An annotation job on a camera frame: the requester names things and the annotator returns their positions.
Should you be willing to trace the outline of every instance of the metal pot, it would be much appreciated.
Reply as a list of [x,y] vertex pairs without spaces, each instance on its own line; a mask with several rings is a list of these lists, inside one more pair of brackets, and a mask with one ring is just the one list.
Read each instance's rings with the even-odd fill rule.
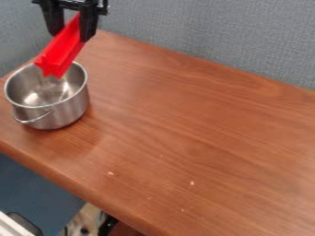
[[37,129],[62,128],[87,111],[87,71],[73,63],[58,79],[45,77],[41,68],[30,64],[9,78],[6,97],[14,105],[14,118],[19,123]]

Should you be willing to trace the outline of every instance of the gray wall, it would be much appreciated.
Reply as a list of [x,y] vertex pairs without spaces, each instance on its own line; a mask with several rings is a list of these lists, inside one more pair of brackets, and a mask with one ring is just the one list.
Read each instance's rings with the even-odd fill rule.
[[[2,73],[50,38],[30,2],[2,0],[0,40],[9,42],[0,45]],[[13,31],[9,21],[15,21]],[[315,89],[314,0],[113,0],[102,29]]]

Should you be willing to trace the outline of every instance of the wooden tabletop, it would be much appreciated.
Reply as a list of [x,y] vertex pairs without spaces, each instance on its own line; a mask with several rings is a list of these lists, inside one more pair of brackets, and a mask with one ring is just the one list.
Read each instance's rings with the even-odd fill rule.
[[2,93],[2,152],[149,236],[314,236],[313,91],[106,32],[78,61],[87,115],[34,130]]

